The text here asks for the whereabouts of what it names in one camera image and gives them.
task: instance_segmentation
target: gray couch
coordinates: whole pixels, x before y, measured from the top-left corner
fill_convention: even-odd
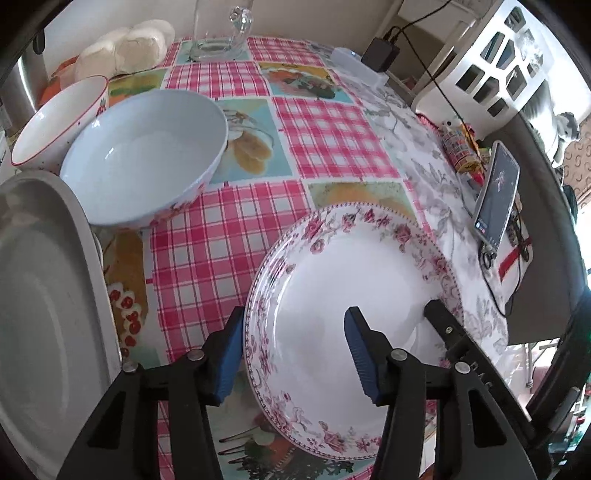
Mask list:
[[[518,191],[522,219],[532,238],[534,259],[515,294],[507,318],[509,344],[560,337],[584,289],[587,272],[569,205],[530,124],[518,114],[484,144],[501,140],[521,168]]]

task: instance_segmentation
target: screw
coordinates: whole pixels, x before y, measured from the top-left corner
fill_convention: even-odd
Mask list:
[[[197,362],[202,360],[205,357],[205,353],[200,348],[194,348],[189,353],[187,353],[187,358],[192,362]]]
[[[121,369],[126,374],[134,374],[138,369],[138,363],[134,362],[133,360],[126,360],[125,362],[123,362]]]
[[[393,360],[398,360],[399,362],[404,362],[408,358],[408,354],[401,348],[395,348],[392,350],[390,356]]]
[[[456,363],[456,370],[463,375],[470,373],[470,365],[466,362],[458,362]]]

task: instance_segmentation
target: power adapter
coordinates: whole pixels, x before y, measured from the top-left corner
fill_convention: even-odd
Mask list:
[[[385,72],[400,53],[394,43],[383,38],[374,38],[361,57],[361,62],[375,72]]]

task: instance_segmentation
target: glass handle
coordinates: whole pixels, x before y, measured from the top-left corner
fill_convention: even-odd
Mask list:
[[[252,29],[252,12],[248,8],[234,7],[230,13],[230,22],[236,31],[234,43],[241,46]]]

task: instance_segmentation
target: tablecloth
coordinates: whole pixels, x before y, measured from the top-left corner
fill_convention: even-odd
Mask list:
[[[188,39],[178,41],[155,70],[110,85],[111,104],[155,87],[207,95],[225,110],[232,141],[211,185],[185,212],[151,232],[99,232],[124,357],[152,367],[202,345],[245,304],[265,253],[297,219],[360,200],[416,219],[435,240],[453,266],[465,328],[495,362],[507,345],[506,321],[483,279],[459,183],[437,135],[400,97],[338,72],[331,48],[307,41],[251,37],[236,61],[223,63],[190,63],[189,48]],[[504,248],[504,281],[502,261],[488,273],[501,305],[518,281],[507,280],[518,255]],[[429,410],[432,433],[434,404]],[[369,476],[371,461],[323,460],[269,436],[243,371],[210,422],[225,478]],[[158,434],[168,480],[165,404]]]

